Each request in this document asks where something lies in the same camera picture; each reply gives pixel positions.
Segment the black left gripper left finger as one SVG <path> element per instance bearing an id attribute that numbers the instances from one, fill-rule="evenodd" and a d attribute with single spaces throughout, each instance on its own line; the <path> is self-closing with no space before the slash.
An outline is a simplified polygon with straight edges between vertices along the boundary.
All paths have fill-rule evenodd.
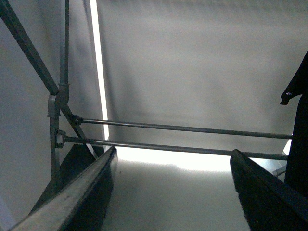
<path id="1" fill-rule="evenodd" d="M 99 231 L 113 191 L 117 150 L 111 147 L 14 231 Z"/>

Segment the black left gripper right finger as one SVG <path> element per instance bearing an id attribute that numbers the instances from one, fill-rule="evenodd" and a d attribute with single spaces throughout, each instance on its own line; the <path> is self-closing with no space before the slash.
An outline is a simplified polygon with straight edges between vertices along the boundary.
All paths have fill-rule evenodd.
<path id="1" fill-rule="evenodd" d="M 231 173 L 244 216 L 252 231 L 306 231 L 308 201 L 235 149 Z"/>

